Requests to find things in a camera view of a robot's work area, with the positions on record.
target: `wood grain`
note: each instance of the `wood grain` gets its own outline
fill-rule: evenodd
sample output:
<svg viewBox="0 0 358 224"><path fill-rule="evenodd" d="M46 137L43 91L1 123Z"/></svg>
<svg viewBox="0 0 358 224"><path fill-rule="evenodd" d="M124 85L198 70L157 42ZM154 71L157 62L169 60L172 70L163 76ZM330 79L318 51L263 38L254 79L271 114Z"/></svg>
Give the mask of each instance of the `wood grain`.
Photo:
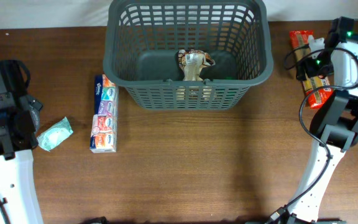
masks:
<svg viewBox="0 0 358 224"><path fill-rule="evenodd" d="M64 116L74 130L52 152L34 150L44 222L250 219L284 205L311 142L298 122L302 87L282 67L291 50L288 31L313 29L325 37L329 24L271 22L272 76L231 110L148 111L120 89L115 154L89 150L93 78L103 72L106 28L0 30L0 60L21 59L32 72L29 91L44 103L40 131ZM307 122L313 113L306 110ZM358 145L338 165L320 217L358 223Z"/></svg>

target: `red and yellow package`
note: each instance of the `red and yellow package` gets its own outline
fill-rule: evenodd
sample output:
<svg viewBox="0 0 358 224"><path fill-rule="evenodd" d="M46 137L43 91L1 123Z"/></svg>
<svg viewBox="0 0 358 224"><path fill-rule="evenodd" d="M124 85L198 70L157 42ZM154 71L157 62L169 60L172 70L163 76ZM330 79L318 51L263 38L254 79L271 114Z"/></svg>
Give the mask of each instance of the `red and yellow package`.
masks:
<svg viewBox="0 0 358 224"><path fill-rule="evenodd" d="M292 47L298 48L308 44L309 35L313 35L312 30L296 30L290 31L290 38ZM295 52L296 61L301 60L305 55L310 53L309 48L300 49ZM329 85L328 78L320 78L319 76L309 78L306 74L306 80L302 81L303 90L306 95L309 95L314 89ZM327 99L333 93L332 89L324 88L318 90L313 96L310 96L308 103L311 109L318 109L327 101Z"/></svg>

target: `light green wrapper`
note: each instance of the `light green wrapper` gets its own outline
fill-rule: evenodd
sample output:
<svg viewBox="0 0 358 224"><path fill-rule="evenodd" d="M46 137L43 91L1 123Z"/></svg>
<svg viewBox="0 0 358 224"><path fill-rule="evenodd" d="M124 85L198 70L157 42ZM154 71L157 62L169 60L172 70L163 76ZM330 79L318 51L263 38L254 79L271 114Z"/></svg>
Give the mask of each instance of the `light green wrapper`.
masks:
<svg viewBox="0 0 358 224"><path fill-rule="evenodd" d="M71 129L67 118L64 117L61 121L54 124L48 130L38 136L37 140L39 146L49 152L60 143L62 143L71 134L73 134L73 130Z"/></svg>

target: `white background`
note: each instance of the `white background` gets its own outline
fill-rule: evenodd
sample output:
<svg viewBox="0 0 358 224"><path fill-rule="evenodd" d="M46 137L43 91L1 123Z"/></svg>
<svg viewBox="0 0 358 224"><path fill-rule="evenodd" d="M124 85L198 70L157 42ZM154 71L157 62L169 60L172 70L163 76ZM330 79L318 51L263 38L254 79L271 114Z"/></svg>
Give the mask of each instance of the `white background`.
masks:
<svg viewBox="0 0 358 224"><path fill-rule="evenodd" d="M0 0L0 29L105 26L110 3L111 0ZM339 16L358 19L358 0L264 3L270 21L332 20Z"/></svg>

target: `green basket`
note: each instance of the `green basket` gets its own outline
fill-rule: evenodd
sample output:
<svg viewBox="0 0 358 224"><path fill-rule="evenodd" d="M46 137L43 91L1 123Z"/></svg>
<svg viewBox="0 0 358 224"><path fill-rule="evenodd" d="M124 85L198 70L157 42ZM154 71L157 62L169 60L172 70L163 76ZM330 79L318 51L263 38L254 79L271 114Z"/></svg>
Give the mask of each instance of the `green basket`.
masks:
<svg viewBox="0 0 358 224"><path fill-rule="evenodd" d="M180 49L214 59L200 74L203 82L182 81ZM103 68L147 109L231 108L272 73L266 7L261 0L114 0Z"/></svg>

